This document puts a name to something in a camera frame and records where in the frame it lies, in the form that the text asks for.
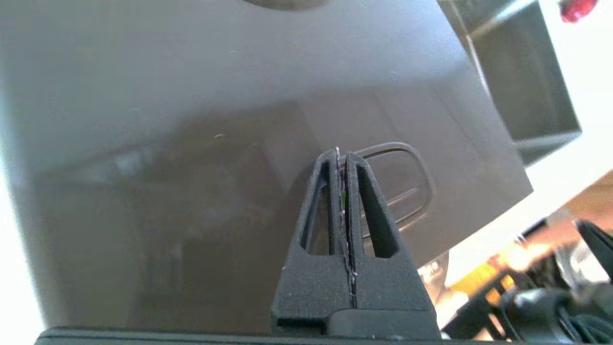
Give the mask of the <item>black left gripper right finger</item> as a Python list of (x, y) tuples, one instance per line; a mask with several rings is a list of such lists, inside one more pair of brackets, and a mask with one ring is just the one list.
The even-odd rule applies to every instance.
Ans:
[(436, 312), (370, 164), (346, 155), (350, 307), (328, 318), (335, 338), (440, 341)]

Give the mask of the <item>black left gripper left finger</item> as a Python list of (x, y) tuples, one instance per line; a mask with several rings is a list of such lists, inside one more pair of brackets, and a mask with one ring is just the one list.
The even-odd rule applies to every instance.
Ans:
[[(313, 165), (270, 308), (274, 334), (324, 334), (333, 313), (352, 307), (339, 160), (339, 149), (334, 148), (319, 155)], [(328, 191), (328, 253), (313, 255), (308, 249), (322, 190)]]

